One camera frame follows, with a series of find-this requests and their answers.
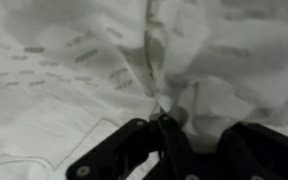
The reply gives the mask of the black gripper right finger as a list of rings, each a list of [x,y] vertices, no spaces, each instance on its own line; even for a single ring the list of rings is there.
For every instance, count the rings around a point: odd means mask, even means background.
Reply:
[[[288,136],[257,123],[236,123],[217,154],[228,180],[288,180]]]

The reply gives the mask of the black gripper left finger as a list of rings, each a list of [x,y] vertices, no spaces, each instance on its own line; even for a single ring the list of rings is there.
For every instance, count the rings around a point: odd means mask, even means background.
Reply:
[[[126,180],[153,152],[160,155],[160,160],[143,180],[198,177],[188,139],[167,115],[150,121],[128,121],[72,163],[65,176],[67,180]]]

